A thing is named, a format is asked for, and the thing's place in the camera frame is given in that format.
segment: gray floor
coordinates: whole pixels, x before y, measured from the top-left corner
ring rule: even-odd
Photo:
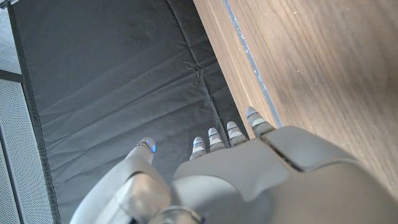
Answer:
[[[0,70],[21,74],[7,9],[0,9]]]

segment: robotic hand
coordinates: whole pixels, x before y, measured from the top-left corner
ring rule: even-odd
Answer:
[[[302,129],[275,129],[252,107],[256,135],[234,122],[231,148],[215,128],[210,152],[195,138],[170,186],[144,138],[77,208],[71,223],[398,223],[398,203],[344,150]]]

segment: perforated metal panel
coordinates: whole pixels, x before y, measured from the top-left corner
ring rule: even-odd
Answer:
[[[19,223],[18,211],[0,144],[0,223]]]
[[[53,223],[32,123],[20,83],[0,80],[0,125],[26,223]]]

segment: gray fabric mat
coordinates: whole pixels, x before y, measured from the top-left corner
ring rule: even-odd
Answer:
[[[60,218],[143,137],[167,182],[192,141],[242,121],[191,1],[14,5]]]

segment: wooden table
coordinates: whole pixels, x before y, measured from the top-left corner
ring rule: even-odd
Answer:
[[[243,121],[320,135],[398,197],[398,1],[194,2]]]

